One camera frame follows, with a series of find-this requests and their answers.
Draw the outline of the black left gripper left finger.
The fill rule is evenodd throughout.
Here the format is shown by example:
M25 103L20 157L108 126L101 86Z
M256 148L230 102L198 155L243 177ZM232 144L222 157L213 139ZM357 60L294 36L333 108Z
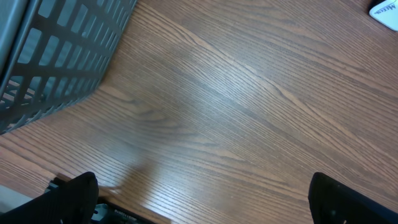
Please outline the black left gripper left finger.
M86 172L1 215L1 224L89 223L99 196L96 176Z

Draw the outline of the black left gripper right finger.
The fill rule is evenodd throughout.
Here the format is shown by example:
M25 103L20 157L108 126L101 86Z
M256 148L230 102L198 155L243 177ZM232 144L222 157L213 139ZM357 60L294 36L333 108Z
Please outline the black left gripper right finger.
M314 173L308 201L315 224L397 224L397 213L322 172Z

